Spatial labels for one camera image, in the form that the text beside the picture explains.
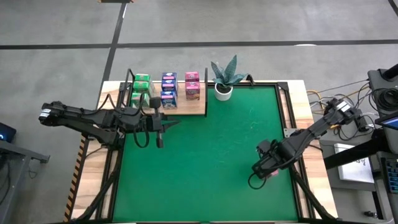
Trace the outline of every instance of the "green mat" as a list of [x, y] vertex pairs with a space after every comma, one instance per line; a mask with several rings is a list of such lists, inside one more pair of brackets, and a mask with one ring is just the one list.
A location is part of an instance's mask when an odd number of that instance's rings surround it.
[[163, 149], [155, 134], [145, 149], [127, 136], [113, 221], [297, 220], [288, 170], [248, 186], [257, 144], [283, 138], [274, 87], [235, 88], [225, 102], [210, 88], [207, 118], [176, 118]]

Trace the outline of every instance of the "gray floor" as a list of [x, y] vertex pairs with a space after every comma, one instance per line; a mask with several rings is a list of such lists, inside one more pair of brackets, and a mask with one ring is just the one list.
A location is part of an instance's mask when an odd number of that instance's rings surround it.
[[[0, 45], [110, 43], [119, 9], [95, 0], [0, 0]], [[369, 39], [398, 39], [398, 17], [387, 0], [138, 0], [127, 7], [119, 42]], [[33, 180], [27, 175], [13, 223], [62, 220], [79, 134], [41, 126], [37, 118], [42, 103], [53, 100], [94, 108], [108, 52], [0, 50], [0, 122], [18, 130], [17, 145], [51, 155], [47, 165], [31, 165], [39, 174]], [[237, 71], [255, 79], [303, 79], [307, 89], [322, 90], [393, 66], [398, 45], [117, 49], [109, 79], [123, 79], [128, 67], [154, 75], [203, 74], [210, 61], [225, 65], [234, 54]], [[373, 112], [367, 102], [361, 108]], [[361, 214], [374, 211], [369, 192], [333, 189], [333, 196], [340, 218], [379, 222]]]

